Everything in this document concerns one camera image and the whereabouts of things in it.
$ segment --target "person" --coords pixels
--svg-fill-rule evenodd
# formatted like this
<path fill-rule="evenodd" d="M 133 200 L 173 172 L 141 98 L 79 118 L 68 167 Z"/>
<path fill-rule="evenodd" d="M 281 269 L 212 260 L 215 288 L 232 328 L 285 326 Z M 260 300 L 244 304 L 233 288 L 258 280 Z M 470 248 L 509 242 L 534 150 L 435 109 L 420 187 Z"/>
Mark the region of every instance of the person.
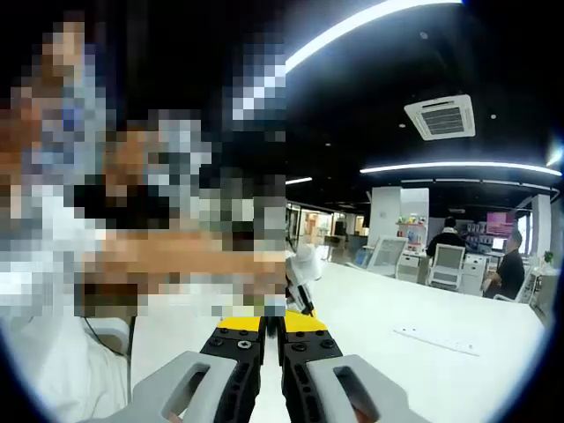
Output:
<path fill-rule="evenodd" d="M 216 220 L 221 219 L 225 232 L 218 230 L 217 221 L 209 228 L 204 224 L 214 210 L 208 210 L 201 226 L 187 225 L 176 213 L 168 228 L 151 230 L 151 215 L 145 226 L 139 213 L 139 219 L 125 219 L 139 222 L 135 227 L 116 228 L 110 225 L 112 220 L 119 223 L 114 216 L 88 216 L 87 204 L 74 203 L 76 190 L 68 188 L 92 187 L 87 178 L 101 174 L 108 195 L 93 198 L 88 192 L 87 203 L 96 205 L 113 196 L 124 201 L 114 198 L 116 204 L 106 210 L 124 214 L 143 205 L 149 208 L 138 201 L 130 204 L 136 199 L 130 195 L 130 181 L 142 186 L 151 175 L 148 171 L 157 167 L 148 168 L 144 143 L 156 139 L 167 149 L 172 137 L 182 135 L 182 126 L 169 128 L 171 120 L 159 119 L 158 131 L 128 127 L 116 134 L 115 148 L 106 148 L 109 117 L 103 90 L 87 77 L 95 74 L 94 57 L 80 18 L 69 15 L 45 35 L 30 74 L 11 81 L 10 101 L 0 122 L 0 212 L 5 229 L 0 242 L 0 338 L 12 358 L 13 373 L 36 399 L 39 412 L 69 423 L 107 417 L 129 402 L 126 358 L 83 328 L 80 316 L 85 315 L 86 297 L 92 297 L 96 307 L 105 302 L 100 297 L 122 296 L 125 288 L 135 300 L 146 302 L 149 296 L 180 290 L 181 284 L 170 282 L 176 275 L 183 277 L 183 288 L 193 279 L 200 285 L 205 279 L 206 286 L 212 286 L 208 279 L 242 285 L 237 290 L 250 300 L 245 302 L 266 308 L 277 293 L 284 305 L 286 285 L 283 256 L 272 251 L 270 236 L 235 249 L 240 229 L 234 226 L 241 222 L 226 221 L 221 214 Z M 233 197 L 229 203 L 241 209 L 246 207 L 243 200 Z M 213 206 L 219 208 L 211 202 L 208 209 Z M 274 208 L 264 212 L 260 206 L 250 207 L 250 217 L 245 210 L 242 223 L 265 226 Z M 271 221 L 268 224 L 270 233 L 276 233 Z M 99 289 L 88 293 L 88 285 Z"/>
<path fill-rule="evenodd" d="M 434 253 L 437 249 L 437 244 L 466 247 L 466 242 L 464 242 L 464 240 L 460 238 L 460 236 L 456 232 L 455 226 L 455 218 L 448 217 L 444 220 L 444 228 L 442 229 L 442 232 L 436 235 L 427 247 L 427 255 L 429 257 L 434 257 Z"/>
<path fill-rule="evenodd" d="M 519 253 L 521 242 L 523 242 L 523 237 L 519 231 L 515 230 L 506 243 L 506 254 L 501 259 L 497 271 L 484 284 L 486 298 L 493 298 L 496 294 L 501 294 L 514 300 L 517 296 L 525 278 L 523 259 Z"/>

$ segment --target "display screen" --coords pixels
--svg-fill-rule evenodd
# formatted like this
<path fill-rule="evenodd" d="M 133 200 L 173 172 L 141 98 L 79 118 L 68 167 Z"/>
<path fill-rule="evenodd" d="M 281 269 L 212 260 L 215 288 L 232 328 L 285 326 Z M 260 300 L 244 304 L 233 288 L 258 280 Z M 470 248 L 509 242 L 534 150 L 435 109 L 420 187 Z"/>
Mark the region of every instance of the display screen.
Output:
<path fill-rule="evenodd" d="M 490 235 L 508 238 L 513 231 L 513 216 L 509 213 L 488 213 L 487 230 Z"/>
<path fill-rule="evenodd" d="M 504 243 L 505 243 L 504 238 L 493 238 L 492 249 L 502 251 Z"/>

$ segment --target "air vent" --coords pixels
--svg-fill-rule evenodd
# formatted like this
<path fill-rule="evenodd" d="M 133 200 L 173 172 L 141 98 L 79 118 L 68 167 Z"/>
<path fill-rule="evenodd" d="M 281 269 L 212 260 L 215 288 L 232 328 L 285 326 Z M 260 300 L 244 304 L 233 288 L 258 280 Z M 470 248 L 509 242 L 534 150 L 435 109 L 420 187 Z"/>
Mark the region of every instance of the air vent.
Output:
<path fill-rule="evenodd" d="M 421 101 L 408 104 L 404 110 L 426 141 L 476 135 L 469 95 Z"/>

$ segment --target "ceiling light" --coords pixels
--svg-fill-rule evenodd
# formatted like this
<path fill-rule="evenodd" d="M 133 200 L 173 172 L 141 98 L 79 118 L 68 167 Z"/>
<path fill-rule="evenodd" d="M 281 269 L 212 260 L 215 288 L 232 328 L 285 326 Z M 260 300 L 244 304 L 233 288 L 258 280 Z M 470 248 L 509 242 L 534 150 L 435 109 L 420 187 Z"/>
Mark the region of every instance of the ceiling light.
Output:
<path fill-rule="evenodd" d="M 292 185 L 292 184 L 300 183 L 300 182 L 309 182 L 311 180 L 312 180 L 312 178 L 293 179 L 291 181 L 286 181 L 286 185 Z"/>
<path fill-rule="evenodd" d="M 546 162 L 547 166 L 552 166 L 554 163 L 559 162 L 562 159 L 563 149 L 560 148 L 558 151 L 554 152 L 551 158 Z"/>
<path fill-rule="evenodd" d="M 496 161 L 436 161 L 433 163 L 410 163 L 406 165 L 369 167 L 360 170 L 362 174 L 372 174 L 374 172 L 388 172 L 391 170 L 421 169 L 425 167 L 507 167 L 512 169 L 530 170 L 544 174 L 562 176 L 561 172 L 547 169 L 546 167 L 522 165 L 519 163 L 500 163 Z"/>
<path fill-rule="evenodd" d="M 331 27 L 318 37 L 314 38 L 304 47 L 300 48 L 296 53 L 286 60 L 286 74 L 288 74 L 298 64 L 313 55 L 316 51 L 325 47 L 337 38 L 346 33 L 350 33 L 353 29 L 358 28 L 368 22 L 378 18 L 390 15 L 396 11 L 404 11 L 417 6 L 427 4 L 461 4 L 462 0 L 388 0 L 372 7 L 360 11 L 350 18 L 341 21 Z"/>

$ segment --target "gray gripper finger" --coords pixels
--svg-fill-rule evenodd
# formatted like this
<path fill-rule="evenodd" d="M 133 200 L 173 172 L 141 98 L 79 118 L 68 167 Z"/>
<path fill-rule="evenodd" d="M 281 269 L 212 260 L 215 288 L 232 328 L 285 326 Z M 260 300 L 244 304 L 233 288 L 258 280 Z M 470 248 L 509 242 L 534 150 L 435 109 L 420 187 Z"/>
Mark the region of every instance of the gray gripper finger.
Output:
<path fill-rule="evenodd" d="M 166 416 L 186 394 L 193 377 L 204 373 L 184 413 L 184 423 L 213 423 L 219 400 L 237 361 L 199 352 L 183 352 L 133 388 L 131 402 L 105 419 L 83 423 L 169 423 Z"/>
<path fill-rule="evenodd" d="M 358 355 L 306 363 L 327 423 L 357 423 L 351 404 L 378 423 L 425 423 L 407 394 Z"/>

